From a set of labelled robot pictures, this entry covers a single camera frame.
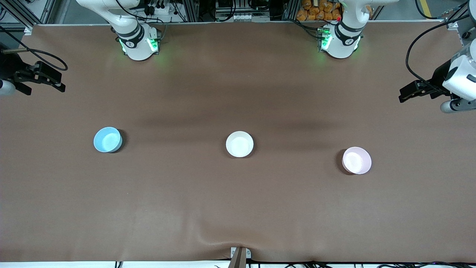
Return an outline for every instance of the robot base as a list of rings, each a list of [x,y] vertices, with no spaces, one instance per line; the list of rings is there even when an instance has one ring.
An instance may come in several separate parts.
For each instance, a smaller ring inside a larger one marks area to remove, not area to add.
[[[324,39],[319,42],[320,50],[327,52],[330,56],[337,59],[345,59],[352,55],[352,52],[357,49],[360,37],[356,41],[349,39],[348,41],[352,42],[351,45],[344,45],[342,41],[337,38],[335,25],[328,24],[324,26],[324,31]]]
[[[144,27],[144,37],[137,43],[137,46],[129,48],[122,45],[124,55],[128,55],[135,61],[144,61],[150,56],[158,54],[160,48],[162,33],[146,23],[141,23],[141,25]]]

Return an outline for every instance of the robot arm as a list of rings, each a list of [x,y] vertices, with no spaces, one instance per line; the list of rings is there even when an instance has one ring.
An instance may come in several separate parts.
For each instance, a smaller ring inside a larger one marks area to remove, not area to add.
[[[387,5],[398,0],[340,0],[344,7],[342,19],[337,24],[324,26],[328,30],[321,50],[334,58],[347,58],[357,49],[360,34],[370,17],[367,5]]]
[[[34,65],[24,63],[18,52],[27,49],[9,50],[0,43],[0,95],[11,95],[18,90],[26,95],[31,95],[31,88],[24,82],[46,84],[65,92],[65,85],[61,83],[61,73],[44,62]]]
[[[469,15],[475,10],[475,0],[468,3]],[[441,95],[451,100],[441,104],[444,113],[476,110],[476,41],[472,41],[458,51],[450,60],[439,66],[427,82],[416,80],[400,89],[400,102],[411,98],[430,95],[435,99]]]
[[[130,9],[136,7],[139,5],[140,0],[76,1],[79,5],[94,11],[111,24],[119,36],[122,50],[131,59],[143,61],[159,51],[160,37],[158,37],[159,32],[157,29],[146,23],[139,23],[137,18],[125,14],[122,10],[122,8]],[[120,12],[120,14],[113,13],[112,10]]]

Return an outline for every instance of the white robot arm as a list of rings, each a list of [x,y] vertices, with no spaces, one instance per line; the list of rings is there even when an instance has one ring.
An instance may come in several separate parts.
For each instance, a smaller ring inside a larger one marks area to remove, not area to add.
[[[476,1],[468,3],[469,17],[473,21]],[[439,66],[431,79],[416,80],[400,89],[400,102],[411,98],[430,95],[432,99],[441,95],[451,100],[441,104],[444,113],[476,110],[476,41],[458,51],[450,60]]]
[[[387,5],[398,0],[340,0],[344,7],[342,19],[324,26],[328,30],[321,50],[334,58],[347,58],[357,49],[360,34],[370,17],[367,5]]]
[[[107,20],[116,34],[123,51],[135,61],[143,61],[159,50],[156,28],[139,23],[137,18],[126,14],[122,8],[139,5],[140,0],[76,0],[79,5],[96,12]]]

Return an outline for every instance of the blue bowl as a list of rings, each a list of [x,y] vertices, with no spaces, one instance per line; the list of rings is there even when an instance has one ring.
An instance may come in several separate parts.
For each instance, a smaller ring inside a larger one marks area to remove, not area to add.
[[[119,130],[107,126],[96,133],[93,144],[94,148],[102,153],[112,153],[122,145],[122,137]]]

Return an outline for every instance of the brown table cover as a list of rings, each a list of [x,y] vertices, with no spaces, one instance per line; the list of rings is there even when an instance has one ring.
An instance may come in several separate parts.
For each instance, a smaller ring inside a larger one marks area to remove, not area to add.
[[[348,59],[290,23],[173,25],[134,62],[109,27],[41,27],[66,92],[0,99],[1,261],[476,261],[474,112],[400,104],[410,42],[437,22],[369,23]],[[411,55],[433,70],[461,48],[444,27]],[[23,59],[36,59],[23,54]],[[125,144],[97,152],[97,130]],[[249,132],[250,157],[225,139]],[[373,159],[346,175],[342,150]]]

